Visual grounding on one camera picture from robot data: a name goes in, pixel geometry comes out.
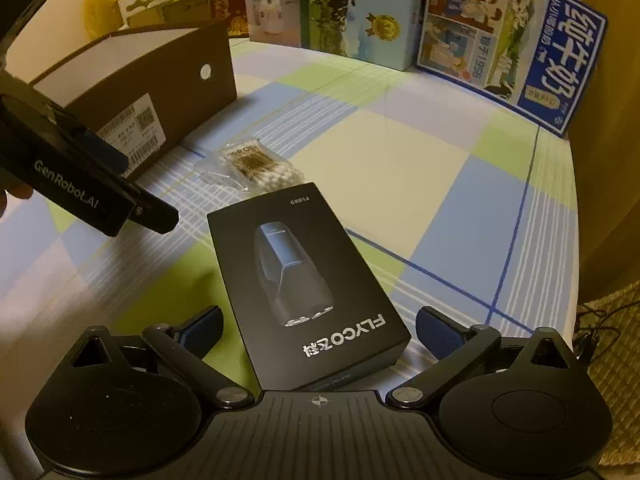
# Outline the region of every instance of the electric shaver image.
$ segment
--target electric shaver image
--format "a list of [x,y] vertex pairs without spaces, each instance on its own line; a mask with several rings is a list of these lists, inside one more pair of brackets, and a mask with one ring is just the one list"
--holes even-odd
[[262,224],[255,230],[254,252],[258,281],[278,323],[294,326],[334,307],[324,278],[282,222]]

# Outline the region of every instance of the black shaver box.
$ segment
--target black shaver box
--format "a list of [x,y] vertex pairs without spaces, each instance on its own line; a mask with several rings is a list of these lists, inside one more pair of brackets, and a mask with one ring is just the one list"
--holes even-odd
[[263,390],[331,391],[395,364],[410,333],[315,184],[207,219]]

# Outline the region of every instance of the woven mat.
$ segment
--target woven mat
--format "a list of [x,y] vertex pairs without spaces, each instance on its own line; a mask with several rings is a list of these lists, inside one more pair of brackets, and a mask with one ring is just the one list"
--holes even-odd
[[[587,305],[611,312],[633,301],[640,301],[640,282]],[[588,314],[582,326],[598,322]],[[605,322],[622,332],[620,339],[589,368],[589,375],[613,416],[613,433],[600,465],[622,466],[640,463],[640,307],[620,311]],[[599,331],[596,357],[614,339],[615,332]]]

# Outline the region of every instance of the triangular hole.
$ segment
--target triangular hole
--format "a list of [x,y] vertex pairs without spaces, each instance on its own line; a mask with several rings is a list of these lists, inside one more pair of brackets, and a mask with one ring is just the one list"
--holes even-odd
[[100,338],[91,337],[74,361],[74,367],[82,368],[85,366],[103,365],[108,362],[109,356],[107,355],[107,351],[104,349]]
[[551,368],[568,368],[562,355],[556,348],[556,344],[552,339],[545,338],[538,344],[535,354],[531,359],[531,363],[538,366],[548,366]]

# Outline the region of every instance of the plaid tablecloth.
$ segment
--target plaid tablecloth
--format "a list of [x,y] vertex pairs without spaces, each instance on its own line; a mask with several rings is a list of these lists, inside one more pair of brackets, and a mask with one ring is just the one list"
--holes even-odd
[[[36,474],[24,413],[87,325],[139,333],[209,304],[225,333],[206,360],[253,389],[206,214],[239,199],[193,165],[255,136],[318,184],[407,326],[431,304],[505,335],[553,326],[569,339],[577,291],[570,147],[510,111],[418,72],[232,41],[239,98],[141,183],[180,210],[161,236],[106,238],[42,196],[0,220],[0,424],[19,478]],[[431,356],[412,339],[396,366],[351,387],[384,395]]]

